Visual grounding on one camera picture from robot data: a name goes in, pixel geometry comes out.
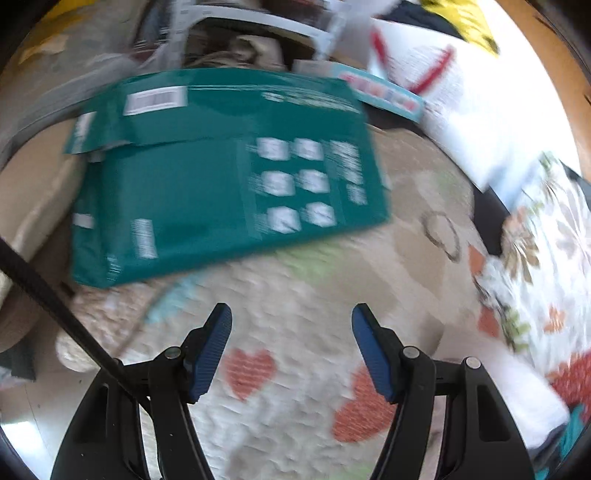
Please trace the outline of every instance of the green package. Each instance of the green package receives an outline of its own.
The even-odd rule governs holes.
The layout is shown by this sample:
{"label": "green package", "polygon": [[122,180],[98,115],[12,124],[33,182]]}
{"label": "green package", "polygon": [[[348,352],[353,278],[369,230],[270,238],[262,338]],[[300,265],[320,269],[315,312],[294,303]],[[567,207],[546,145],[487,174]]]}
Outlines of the green package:
{"label": "green package", "polygon": [[94,287],[188,270],[388,219],[346,82],[247,69],[125,80],[66,147],[88,160],[73,275]]}

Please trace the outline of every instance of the blue gripper pad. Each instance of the blue gripper pad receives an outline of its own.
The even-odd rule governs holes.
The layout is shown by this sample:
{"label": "blue gripper pad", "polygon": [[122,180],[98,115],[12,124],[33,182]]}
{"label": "blue gripper pad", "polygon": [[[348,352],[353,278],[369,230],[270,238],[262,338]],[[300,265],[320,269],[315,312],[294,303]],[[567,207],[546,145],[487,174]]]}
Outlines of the blue gripper pad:
{"label": "blue gripper pad", "polygon": [[207,338],[193,365],[193,382],[189,389],[189,395],[194,401],[209,390],[226,348],[232,330],[230,307],[223,303],[217,304],[202,329],[206,332]]}
{"label": "blue gripper pad", "polygon": [[[364,303],[353,309],[351,323],[355,340],[357,340],[357,345],[361,350],[376,391],[390,403],[393,402],[397,392],[392,384],[391,361],[384,351],[388,345],[384,345],[384,342],[377,338],[382,327]],[[398,352],[394,352],[394,354],[397,360]]]}

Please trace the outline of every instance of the floral blanket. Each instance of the floral blanket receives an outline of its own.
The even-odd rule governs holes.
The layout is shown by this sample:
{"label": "floral blanket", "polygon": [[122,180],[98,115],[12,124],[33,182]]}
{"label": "floral blanket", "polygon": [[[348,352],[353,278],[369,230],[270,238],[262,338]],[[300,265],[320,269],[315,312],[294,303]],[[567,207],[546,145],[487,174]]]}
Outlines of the floral blanket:
{"label": "floral blanket", "polygon": [[491,322],[552,382],[569,406],[591,417],[591,213],[580,187],[549,154],[504,225],[503,253],[478,283]]}

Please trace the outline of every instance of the metal screw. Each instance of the metal screw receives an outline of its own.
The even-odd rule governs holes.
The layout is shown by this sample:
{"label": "metal screw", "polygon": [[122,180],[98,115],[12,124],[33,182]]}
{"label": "metal screw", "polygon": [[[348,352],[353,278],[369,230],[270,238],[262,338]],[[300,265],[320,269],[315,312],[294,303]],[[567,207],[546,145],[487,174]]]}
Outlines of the metal screw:
{"label": "metal screw", "polygon": [[476,370],[477,368],[480,368],[482,364],[480,360],[478,360],[476,357],[469,356],[468,358],[466,358],[466,365]]}
{"label": "metal screw", "polygon": [[419,352],[418,348],[416,347],[406,346],[404,347],[404,350],[402,350],[402,354],[406,358],[417,358],[421,354],[421,352]]}
{"label": "metal screw", "polygon": [[172,346],[164,351],[164,356],[170,360],[174,360],[181,356],[181,349],[177,346]]}

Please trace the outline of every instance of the black strap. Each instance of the black strap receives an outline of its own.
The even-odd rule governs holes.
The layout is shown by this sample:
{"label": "black strap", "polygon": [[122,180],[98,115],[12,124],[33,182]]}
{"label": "black strap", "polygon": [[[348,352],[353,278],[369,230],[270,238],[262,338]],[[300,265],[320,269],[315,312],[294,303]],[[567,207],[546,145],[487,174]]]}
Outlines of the black strap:
{"label": "black strap", "polygon": [[122,365],[99,345],[47,282],[2,237],[0,237],[0,270],[43,307],[90,358],[111,374],[121,387],[135,397],[138,403],[150,413],[150,401],[145,395],[137,393],[137,389],[123,373]]}

